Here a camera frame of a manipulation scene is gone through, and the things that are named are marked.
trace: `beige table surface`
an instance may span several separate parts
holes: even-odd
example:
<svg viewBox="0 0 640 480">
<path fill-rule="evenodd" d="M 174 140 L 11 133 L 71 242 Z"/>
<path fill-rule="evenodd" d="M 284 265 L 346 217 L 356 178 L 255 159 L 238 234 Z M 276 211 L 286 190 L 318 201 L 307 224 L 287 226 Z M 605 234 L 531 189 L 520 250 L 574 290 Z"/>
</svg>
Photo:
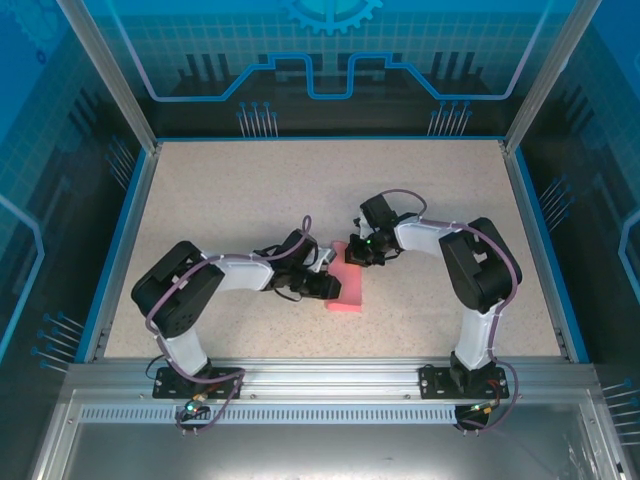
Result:
<svg viewBox="0 0 640 480">
<path fill-rule="evenodd" d="M 495 223 L 524 277 L 503 316 L 496 353 L 558 355 L 496 141 L 301 140 L 164 144 L 106 356 L 158 354 L 130 292 L 178 241 L 245 253 L 283 241 L 307 213 L 321 245 L 348 240 L 359 205 L 394 187 L 422 194 L 427 218 L 486 216 Z M 388 201 L 399 214 L 418 208 L 409 196 Z M 318 300 L 294 304 L 271 292 L 224 292 L 196 328 L 213 357 L 448 356 L 454 348 L 462 308 L 442 259 L 405 252 L 364 270 L 362 288 L 361 314 L 329 312 Z"/>
</svg>

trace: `gear graphic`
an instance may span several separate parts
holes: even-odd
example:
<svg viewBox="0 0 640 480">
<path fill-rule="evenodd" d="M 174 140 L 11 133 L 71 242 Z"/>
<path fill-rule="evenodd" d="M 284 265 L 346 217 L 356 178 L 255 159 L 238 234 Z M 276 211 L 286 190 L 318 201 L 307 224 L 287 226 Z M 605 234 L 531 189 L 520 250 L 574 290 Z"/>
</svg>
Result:
<svg viewBox="0 0 640 480">
<path fill-rule="evenodd" d="M 0 12 L 13 14 L 22 32 L 42 50 L 60 28 L 55 0 L 4 0 Z"/>
<path fill-rule="evenodd" d="M 297 20 L 301 28 L 333 35 L 336 30 L 347 33 L 349 28 L 360 28 L 362 20 L 371 20 L 373 10 L 382 7 L 382 0 L 282 0 L 282 6 L 289 20 Z"/>
</svg>

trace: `pink sponge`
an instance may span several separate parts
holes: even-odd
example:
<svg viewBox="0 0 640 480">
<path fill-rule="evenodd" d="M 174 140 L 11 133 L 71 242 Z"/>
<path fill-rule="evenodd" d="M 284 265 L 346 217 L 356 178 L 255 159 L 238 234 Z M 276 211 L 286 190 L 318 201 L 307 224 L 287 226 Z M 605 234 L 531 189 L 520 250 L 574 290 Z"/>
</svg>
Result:
<svg viewBox="0 0 640 480">
<path fill-rule="evenodd" d="M 332 312 L 361 312 L 362 311 L 362 268 L 358 265 L 345 263 L 344 251 L 347 244 L 333 242 L 336 258 L 329 265 L 329 275 L 333 275 L 342 284 L 340 297 L 327 300 L 325 306 Z"/>
</svg>

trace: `enclosure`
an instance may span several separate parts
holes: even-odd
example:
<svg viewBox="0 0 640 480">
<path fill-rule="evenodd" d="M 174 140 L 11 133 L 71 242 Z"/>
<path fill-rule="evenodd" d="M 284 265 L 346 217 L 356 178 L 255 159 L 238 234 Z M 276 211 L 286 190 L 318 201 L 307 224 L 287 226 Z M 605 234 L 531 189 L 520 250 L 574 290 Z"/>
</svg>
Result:
<svg viewBox="0 0 640 480">
<path fill-rule="evenodd" d="M 3 478 L 635 478 L 639 19 L 622 0 L 7 0 Z M 216 294 L 200 342 L 246 375 L 183 439 L 136 282 L 182 240 L 251 252 L 307 214 L 319 245 L 347 242 L 392 188 L 428 219 L 489 218 L 517 260 L 490 346 L 518 373 L 509 418 L 462 432 L 478 398 L 423 398 L 463 306 L 448 265 L 406 251 L 361 270 L 357 312 Z"/>
</svg>

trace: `gear icon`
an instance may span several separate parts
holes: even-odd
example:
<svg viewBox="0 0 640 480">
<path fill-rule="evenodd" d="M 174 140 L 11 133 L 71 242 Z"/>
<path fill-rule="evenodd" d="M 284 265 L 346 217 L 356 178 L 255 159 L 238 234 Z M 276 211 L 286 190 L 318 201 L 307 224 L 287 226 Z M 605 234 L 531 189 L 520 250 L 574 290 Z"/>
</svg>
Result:
<svg viewBox="0 0 640 480">
<path fill-rule="evenodd" d="M 13 14 L 22 32 L 43 50 L 60 28 L 55 0 L 4 0 L 0 12 Z"/>
<path fill-rule="evenodd" d="M 289 20 L 298 20 L 301 28 L 311 27 L 313 33 L 336 30 L 347 33 L 360 28 L 360 22 L 373 18 L 373 10 L 382 7 L 382 0 L 282 0 Z"/>
</svg>

